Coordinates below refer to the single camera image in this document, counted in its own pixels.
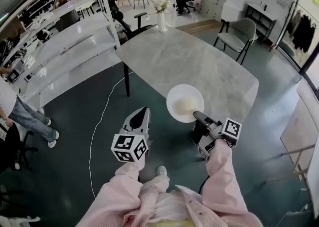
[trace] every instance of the dark green floor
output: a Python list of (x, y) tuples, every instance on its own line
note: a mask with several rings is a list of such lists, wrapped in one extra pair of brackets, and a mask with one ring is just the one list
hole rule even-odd
[[(204, 32), (198, 37), (213, 44), (214, 34)], [(229, 49), (226, 53), (236, 56)], [(302, 184), (297, 178), (261, 186), (268, 177), (288, 174), (293, 169), (288, 156), (276, 156), (284, 151), (280, 135), (298, 100), (298, 75), (282, 56), (269, 53), (257, 43), (248, 52), (244, 67), (258, 78), (260, 86), (243, 125), (239, 144), (234, 149), (233, 164), (248, 209), (265, 226), (274, 227), (287, 211), (299, 211), (309, 202), (307, 193), (299, 191)], [(77, 224), (93, 201), (88, 171), (92, 133), (113, 85), (122, 77), (120, 63), (44, 107), (46, 115), (53, 119), (52, 126), (60, 131), (60, 139), (54, 149), (49, 149), (42, 138), (34, 135), (29, 144), (38, 147), (39, 152), (29, 156), (33, 171), (7, 170), (0, 174), (0, 184), (5, 184), (8, 189), (25, 190), (24, 195), (10, 199), (28, 208), (9, 207), (0, 215), (39, 216), (39, 226), (46, 227)], [(124, 119), (142, 106), (151, 109), (150, 140), (153, 144), (141, 172), (141, 181), (151, 179), (157, 166), (165, 165), (171, 180), (170, 189), (180, 184), (198, 191), (207, 173), (190, 140), (192, 124), (175, 121), (166, 109), (165, 99), (132, 74), (130, 98), (125, 95), (124, 83), (120, 83), (95, 134), (91, 161), (95, 193), (121, 165), (110, 151), (113, 135)], [(282, 226), (307, 226), (306, 217), (294, 218), (293, 224), (288, 220)]]

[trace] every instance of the ceiling light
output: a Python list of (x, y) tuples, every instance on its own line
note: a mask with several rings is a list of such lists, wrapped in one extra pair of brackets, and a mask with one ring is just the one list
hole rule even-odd
[(9, 14), (9, 13), (5, 14), (2, 18), (0, 18), (0, 22), (1, 22), (5, 17), (7, 17), (8, 14)]

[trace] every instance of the white vase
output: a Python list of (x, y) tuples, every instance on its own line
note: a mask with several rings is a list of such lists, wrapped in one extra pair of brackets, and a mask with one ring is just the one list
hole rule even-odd
[(158, 27), (159, 27), (159, 32), (161, 32), (161, 33), (167, 31), (165, 17), (164, 17), (163, 12), (158, 13)]

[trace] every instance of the blue jeans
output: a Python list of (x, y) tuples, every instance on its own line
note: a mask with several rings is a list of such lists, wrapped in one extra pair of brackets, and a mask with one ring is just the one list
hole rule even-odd
[(47, 141), (52, 142), (56, 138), (56, 131), (47, 127), (49, 118), (39, 112), (35, 112), (31, 107), (24, 103), (18, 96), (9, 119), (20, 124), (28, 131), (38, 132)]

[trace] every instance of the white plate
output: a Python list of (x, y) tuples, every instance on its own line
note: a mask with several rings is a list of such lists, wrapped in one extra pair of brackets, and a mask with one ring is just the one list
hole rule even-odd
[(180, 115), (175, 111), (175, 103), (181, 99), (193, 98), (197, 103), (197, 110), (204, 111), (204, 99), (198, 89), (188, 84), (180, 84), (171, 89), (167, 95), (166, 106), (171, 114), (177, 121), (189, 123), (196, 120), (193, 113)]

